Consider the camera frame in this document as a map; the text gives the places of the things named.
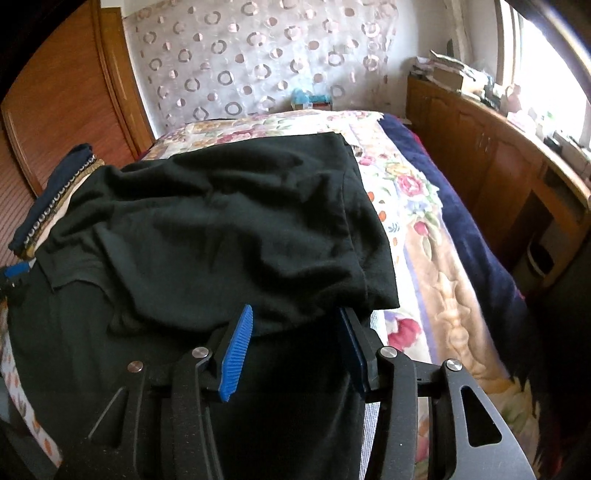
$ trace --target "wardrobe door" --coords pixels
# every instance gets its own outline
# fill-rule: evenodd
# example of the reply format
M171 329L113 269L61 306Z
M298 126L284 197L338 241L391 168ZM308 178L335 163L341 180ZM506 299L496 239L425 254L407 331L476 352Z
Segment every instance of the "wardrobe door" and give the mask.
M44 187L80 143L108 164L134 160L103 76L92 8L85 2L43 42L2 103L14 153L34 190L35 180Z
M0 122L0 267L17 258L8 244L33 204L33 193L14 160L4 126Z

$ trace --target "window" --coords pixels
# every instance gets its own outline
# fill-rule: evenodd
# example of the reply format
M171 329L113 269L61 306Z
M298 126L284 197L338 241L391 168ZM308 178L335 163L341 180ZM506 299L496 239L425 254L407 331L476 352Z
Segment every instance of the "window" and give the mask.
M556 128L591 147L591 105L565 61L542 32L505 0L498 1L501 76L522 88L524 106L554 118Z
M521 61L514 81L522 87L524 103L539 115L551 113L560 129L579 140L587 110L583 89L542 32L526 19L520 24Z

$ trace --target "curtain with circle pattern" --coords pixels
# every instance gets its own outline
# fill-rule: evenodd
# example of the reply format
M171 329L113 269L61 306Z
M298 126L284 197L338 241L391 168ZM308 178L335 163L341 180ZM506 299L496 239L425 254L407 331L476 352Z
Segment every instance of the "curtain with circle pattern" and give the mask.
M334 109L379 108L397 19L395 0L169 0L124 26L161 134L289 110L297 88Z

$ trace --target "navy blue blanket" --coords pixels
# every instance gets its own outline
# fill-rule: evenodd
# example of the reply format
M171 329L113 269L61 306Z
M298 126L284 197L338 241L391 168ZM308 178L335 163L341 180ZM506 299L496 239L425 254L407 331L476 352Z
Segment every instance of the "navy blue blanket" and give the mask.
M404 157L440 189L443 221L476 291L501 361L522 385L525 379L530 381L534 400L542 406L542 415L546 417L540 422L543 448L552 443L553 433L544 352L534 318L513 278L488 248L472 215L414 134L392 115L386 114L380 124Z

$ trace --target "red flower print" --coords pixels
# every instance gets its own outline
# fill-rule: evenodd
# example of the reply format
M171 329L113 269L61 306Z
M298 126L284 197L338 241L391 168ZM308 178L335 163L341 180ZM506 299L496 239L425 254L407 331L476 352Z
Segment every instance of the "red flower print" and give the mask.
M398 320L398 331L388 334L388 345L404 352L405 348L417 341L420 333L421 327L413 319Z
M239 130L237 132L233 132L227 135L223 135L222 137L218 138L216 143L229 143L229 142L238 142L240 140L248 140L250 138L261 137L264 135L264 131L258 130L255 131L253 128L249 130Z
M427 224L425 222L416 222L414 224L414 231L422 236L429 235L429 229L427 228Z
M397 182L400 190L409 197L420 195L423 192L423 183L411 175L400 175Z
M359 160L359 165L363 165L365 167L369 167L370 165L374 164L374 159L372 157L363 156Z

